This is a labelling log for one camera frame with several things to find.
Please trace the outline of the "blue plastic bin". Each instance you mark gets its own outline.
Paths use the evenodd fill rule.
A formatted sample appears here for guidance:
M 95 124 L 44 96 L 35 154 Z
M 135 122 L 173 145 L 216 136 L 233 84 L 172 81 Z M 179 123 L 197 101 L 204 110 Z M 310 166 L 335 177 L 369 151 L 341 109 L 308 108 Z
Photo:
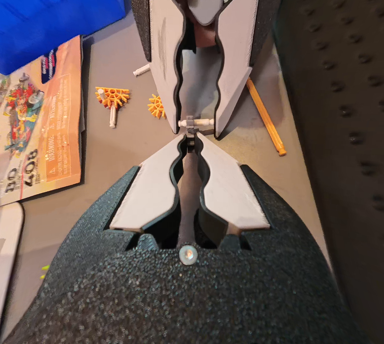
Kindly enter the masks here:
M 125 15 L 124 0 L 0 0 L 0 72 L 11 74 Z

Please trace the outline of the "white rounded board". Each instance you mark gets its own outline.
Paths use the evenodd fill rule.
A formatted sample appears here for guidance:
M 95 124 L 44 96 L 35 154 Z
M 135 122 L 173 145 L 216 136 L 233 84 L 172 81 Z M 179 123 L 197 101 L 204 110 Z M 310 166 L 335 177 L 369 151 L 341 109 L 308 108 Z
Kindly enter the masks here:
M 24 211 L 19 202 L 0 207 L 0 317 L 2 318 L 8 287 L 15 263 Z

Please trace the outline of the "grey snowflake connector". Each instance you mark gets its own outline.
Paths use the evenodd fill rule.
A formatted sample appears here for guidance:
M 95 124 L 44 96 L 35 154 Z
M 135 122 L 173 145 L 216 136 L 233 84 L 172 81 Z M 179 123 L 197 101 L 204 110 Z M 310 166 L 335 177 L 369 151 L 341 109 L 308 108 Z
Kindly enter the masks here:
M 188 115 L 186 116 L 186 135 L 187 135 L 187 152 L 192 153 L 195 147 L 195 133 L 196 133 L 196 125 L 194 116 Z

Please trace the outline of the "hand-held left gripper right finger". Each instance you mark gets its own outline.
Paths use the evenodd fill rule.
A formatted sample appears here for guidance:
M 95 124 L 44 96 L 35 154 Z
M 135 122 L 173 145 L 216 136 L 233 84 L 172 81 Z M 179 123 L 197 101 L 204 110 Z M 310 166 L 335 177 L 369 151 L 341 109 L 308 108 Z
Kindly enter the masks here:
M 200 188 L 199 223 L 205 234 L 270 228 L 240 163 L 201 133 L 195 135 Z

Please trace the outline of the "orange toy set bag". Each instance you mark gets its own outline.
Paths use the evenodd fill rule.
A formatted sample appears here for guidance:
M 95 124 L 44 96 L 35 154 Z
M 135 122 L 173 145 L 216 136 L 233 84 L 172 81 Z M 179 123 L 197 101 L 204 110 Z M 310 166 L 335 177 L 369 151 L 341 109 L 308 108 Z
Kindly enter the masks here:
M 81 179 L 82 37 L 1 75 L 1 206 Z

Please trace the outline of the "person's right hand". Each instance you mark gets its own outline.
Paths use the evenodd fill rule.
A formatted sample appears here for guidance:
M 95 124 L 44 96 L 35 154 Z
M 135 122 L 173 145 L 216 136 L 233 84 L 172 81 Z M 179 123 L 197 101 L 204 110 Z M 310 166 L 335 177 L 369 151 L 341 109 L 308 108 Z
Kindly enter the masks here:
M 215 22 L 203 26 L 194 20 L 194 35 L 196 48 L 207 48 L 216 46 Z

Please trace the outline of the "long yellow rod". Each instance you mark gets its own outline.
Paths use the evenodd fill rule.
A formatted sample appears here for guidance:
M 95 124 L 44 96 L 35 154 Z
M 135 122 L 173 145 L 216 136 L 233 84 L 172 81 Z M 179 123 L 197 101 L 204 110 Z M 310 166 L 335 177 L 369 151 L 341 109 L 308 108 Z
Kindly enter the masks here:
M 261 97 L 259 93 L 256 90 L 256 87 L 254 83 L 252 82 L 251 78 L 248 77 L 246 81 L 246 86 L 248 88 L 248 91 L 252 97 L 252 100 L 259 112 L 259 115 L 264 123 L 264 126 L 266 127 L 266 130 L 272 140 L 272 143 L 275 146 L 275 149 L 277 150 L 279 156 L 285 156 L 286 155 L 286 149 L 284 147 L 284 144 L 282 143 L 282 140 L 279 136 L 279 134 L 276 131 L 276 128 L 271 120 L 271 117 L 268 114 L 268 111 L 266 110 L 266 107 L 264 106 Z

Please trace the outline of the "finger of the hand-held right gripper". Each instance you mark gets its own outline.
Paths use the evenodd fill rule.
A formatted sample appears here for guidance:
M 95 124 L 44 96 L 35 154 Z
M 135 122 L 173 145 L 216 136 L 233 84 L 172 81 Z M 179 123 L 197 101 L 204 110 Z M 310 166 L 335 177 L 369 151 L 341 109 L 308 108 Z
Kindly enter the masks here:
M 178 94 L 182 84 L 180 46 L 185 36 L 186 18 L 175 0 L 149 0 L 149 13 L 150 69 L 171 130 L 177 134 L 181 112 Z
M 247 78 L 259 0 L 229 0 L 217 18 L 216 35 L 222 52 L 217 79 L 219 100 L 215 108 L 215 138 L 227 126 Z

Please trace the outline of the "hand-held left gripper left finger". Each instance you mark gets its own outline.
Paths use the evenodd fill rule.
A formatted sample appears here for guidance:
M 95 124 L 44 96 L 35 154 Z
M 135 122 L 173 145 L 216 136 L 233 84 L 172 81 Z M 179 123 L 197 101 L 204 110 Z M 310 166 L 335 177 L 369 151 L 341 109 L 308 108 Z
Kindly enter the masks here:
M 179 135 L 140 165 L 118 207 L 110 228 L 149 231 L 158 222 L 168 222 L 179 205 L 178 182 L 185 157 L 185 135 Z

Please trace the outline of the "black perforated panel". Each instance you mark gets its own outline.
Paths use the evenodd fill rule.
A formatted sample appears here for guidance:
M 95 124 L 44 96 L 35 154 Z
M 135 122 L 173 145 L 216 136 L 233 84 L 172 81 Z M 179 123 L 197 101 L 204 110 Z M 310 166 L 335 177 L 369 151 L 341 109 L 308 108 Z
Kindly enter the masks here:
M 274 37 L 339 289 L 384 335 L 384 0 L 281 0 Z

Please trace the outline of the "yellow fan connector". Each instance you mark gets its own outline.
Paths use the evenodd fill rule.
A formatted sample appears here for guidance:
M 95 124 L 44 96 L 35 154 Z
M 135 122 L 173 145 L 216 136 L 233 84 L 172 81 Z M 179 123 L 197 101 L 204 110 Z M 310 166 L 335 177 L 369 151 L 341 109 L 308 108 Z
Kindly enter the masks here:
M 152 97 L 149 98 L 150 104 L 148 104 L 148 111 L 150 111 L 151 115 L 156 117 L 157 119 L 167 118 L 165 109 L 162 103 L 162 100 L 160 96 L 156 96 L 155 94 L 152 94 Z
M 98 95 L 98 89 L 102 87 L 96 87 L 95 95 Z M 103 87 L 106 96 L 115 97 L 116 109 L 123 107 L 125 103 L 130 99 L 130 91 L 128 89 L 114 89 L 114 88 L 105 88 Z

